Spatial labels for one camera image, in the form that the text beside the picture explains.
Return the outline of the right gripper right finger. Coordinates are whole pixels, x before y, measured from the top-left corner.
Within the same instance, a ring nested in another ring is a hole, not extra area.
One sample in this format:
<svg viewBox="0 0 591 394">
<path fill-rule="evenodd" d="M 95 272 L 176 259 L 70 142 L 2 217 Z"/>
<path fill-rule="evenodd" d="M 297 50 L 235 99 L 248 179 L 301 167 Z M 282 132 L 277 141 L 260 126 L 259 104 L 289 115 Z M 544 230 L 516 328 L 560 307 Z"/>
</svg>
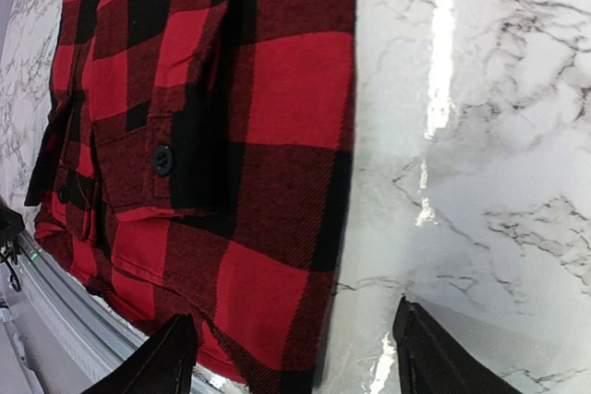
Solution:
<svg viewBox="0 0 591 394">
<path fill-rule="evenodd" d="M 394 319 L 403 394 L 519 394 L 477 361 L 422 305 L 402 298 Z"/>
</svg>

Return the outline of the red black plaid shirt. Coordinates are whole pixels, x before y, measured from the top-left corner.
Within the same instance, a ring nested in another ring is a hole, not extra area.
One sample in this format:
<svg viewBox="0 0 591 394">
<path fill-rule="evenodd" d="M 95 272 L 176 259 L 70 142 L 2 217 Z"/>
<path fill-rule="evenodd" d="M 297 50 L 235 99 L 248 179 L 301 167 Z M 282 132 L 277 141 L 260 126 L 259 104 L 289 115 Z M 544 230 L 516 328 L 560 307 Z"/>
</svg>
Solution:
<svg viewBox="0 0 591 394">
<path fill-rule="evenodd" d="M 352 175 L 356 0 L 64 0 L 38 245 L 198 363 L 309 393 Z"/>
</svg>

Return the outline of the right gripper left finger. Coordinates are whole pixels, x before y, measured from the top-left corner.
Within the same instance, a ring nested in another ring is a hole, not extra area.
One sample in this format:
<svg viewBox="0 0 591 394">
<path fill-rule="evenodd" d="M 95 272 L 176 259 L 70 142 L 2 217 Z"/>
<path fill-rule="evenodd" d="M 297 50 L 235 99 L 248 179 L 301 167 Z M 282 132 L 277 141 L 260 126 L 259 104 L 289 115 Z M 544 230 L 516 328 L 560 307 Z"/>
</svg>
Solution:
<svg viewBox="0 0 591 394">
<path fill-rule="evenodd" d="M 84 394 L 185 394 L 197 360 L 192 316 L 172 316 L 111 374 Z"/>
</svg>

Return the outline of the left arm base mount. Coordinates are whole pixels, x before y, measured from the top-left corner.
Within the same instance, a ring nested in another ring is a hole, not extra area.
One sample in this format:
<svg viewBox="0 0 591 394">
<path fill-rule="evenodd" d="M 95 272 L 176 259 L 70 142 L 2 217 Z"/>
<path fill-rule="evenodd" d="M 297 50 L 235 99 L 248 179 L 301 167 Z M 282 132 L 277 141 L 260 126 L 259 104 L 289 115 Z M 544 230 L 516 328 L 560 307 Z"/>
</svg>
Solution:
<svg viewBox="0 0 591 394">
<path fill-rule="evenodd" d="M 15 271 L 18 264 L 18 256 L 21 247 L 18 237 L 24 232 L 25 226 L 22 216 L 11 209 L 4 200 L 1 200 L 1 263 L 6 265 L 9 271 L 8 282 L 17 293 L 22 291 L 22 285 Z"/>
</svg>

